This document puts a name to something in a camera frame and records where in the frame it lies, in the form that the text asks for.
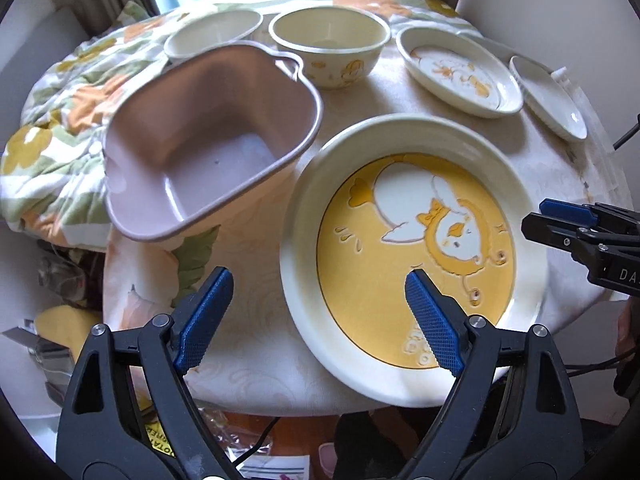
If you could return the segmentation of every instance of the screw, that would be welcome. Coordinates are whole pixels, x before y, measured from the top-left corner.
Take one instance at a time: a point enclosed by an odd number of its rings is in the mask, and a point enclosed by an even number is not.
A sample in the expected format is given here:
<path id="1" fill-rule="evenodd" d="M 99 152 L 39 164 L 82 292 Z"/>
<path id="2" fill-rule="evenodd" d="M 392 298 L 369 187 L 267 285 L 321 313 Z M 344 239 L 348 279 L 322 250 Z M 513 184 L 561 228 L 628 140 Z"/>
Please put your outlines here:
<path id="1" fill-rule="evenodd" d="M 549 333 L 549 330 L 546 329 L 546 326 L 534 325 L 533 333 L 538 337 L 545 337 Z"/>
<path id="2" fill-rule="evenodd" d="M 91 327 L 92 335 L 102 335 L 107 330 L 107 326 L 103 323 L 98 323 L 97 325 L 93 325 Z"/>
<path id="3" fill-rule="evenodd" d="M 469 325 L 473 328 L 484 328 L 486 326 L 486 320 L 482 316 L 471 316 L 469 318 Z"/>
<path id="4" fill-rule="evenodd" d="M 165 326 L 169 323 L 169 316 L 167 316 L 167 314 L 158 314 L 153 318 L 151 323 L 153 326 Z"/>

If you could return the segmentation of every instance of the bowl with orange print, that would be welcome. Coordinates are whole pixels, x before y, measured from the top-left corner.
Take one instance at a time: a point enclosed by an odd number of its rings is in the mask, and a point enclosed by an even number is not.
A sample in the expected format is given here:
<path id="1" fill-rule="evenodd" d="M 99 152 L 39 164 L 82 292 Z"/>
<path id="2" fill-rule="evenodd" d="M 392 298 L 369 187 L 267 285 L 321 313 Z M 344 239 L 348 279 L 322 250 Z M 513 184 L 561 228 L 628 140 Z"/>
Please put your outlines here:
<path id="1" fill-rule="evenodd" d="M 404 296 L 422 269 L 467 314 L 526 331 L 546 285 L 546 249 L 520 222 L 535 206 L 507 158 L 433 116 L 350 126 L 297 180 L 280 277 L 303 340 L 335 377 L 396 406 L 441 406 L 454 378 Z"/>
<path id="2" fill-rule="evenodd" d="M 524 103 L 516 79 L 487 49 L 434 27 L 409 27 L 396 37 L 409 74 L 444 102 L 478 117 L 518 113 Z"/>
<path id="3" fill-rule="evenodd" d="M 298 54 L 318 88 L 344 88 L 373 70 L 391 30 L 366 10 L 319 6 L 283 12 L 269 25 L 279 50 Z"/>

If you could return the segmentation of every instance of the yellow plate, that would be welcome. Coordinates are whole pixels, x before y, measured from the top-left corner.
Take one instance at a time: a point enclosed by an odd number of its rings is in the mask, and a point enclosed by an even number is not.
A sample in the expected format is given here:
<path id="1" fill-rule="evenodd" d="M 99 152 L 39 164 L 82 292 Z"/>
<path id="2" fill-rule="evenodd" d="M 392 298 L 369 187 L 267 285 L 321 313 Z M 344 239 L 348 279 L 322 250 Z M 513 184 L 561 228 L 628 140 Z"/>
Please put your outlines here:
<path id="1" fill-rule="evenodd" d="M 334 137 L 305 168 L 280 253 L 291 315 L 318 360 L 351 388 L 435 406 L 453 383 L 404 300 L 423 268 L 468 312 L 527 330 L 546 252 L 524 239 L 534 209 L 493 145 L 451 121 L 394 114 Z"/>

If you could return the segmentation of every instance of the gray headboard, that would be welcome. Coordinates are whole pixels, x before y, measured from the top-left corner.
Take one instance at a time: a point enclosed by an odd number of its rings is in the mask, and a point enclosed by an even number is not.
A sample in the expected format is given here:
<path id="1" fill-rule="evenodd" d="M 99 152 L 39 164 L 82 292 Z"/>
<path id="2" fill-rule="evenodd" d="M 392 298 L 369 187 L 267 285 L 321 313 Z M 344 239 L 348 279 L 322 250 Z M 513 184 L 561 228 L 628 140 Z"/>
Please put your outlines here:
<path id="1" fill-rule="evenodd" d="M 0 72 L 0 152 L 20 127 L 20 114 L 27 95 L 38 79 L 54 63 L 68 56 L 87 33 L 70 9 L 63 8 L 46 17 L 27 38 L 21 49 Z"/>

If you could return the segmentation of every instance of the plastic container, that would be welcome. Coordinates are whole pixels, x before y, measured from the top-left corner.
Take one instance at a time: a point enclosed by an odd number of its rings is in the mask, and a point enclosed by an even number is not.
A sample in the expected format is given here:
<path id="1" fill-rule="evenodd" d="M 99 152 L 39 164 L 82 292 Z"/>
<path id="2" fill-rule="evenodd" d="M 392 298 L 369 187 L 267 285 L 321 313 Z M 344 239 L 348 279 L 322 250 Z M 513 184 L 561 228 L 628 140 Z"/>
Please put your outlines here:
<path id="1" fill-rule="evenodd" d="M 302 60 L 258 43 L 222 46 L 168 70 L 127 99 L 107 131 L 111 221 L 148 242 L 229 218 L 292 168 L 321 115 Z"/>

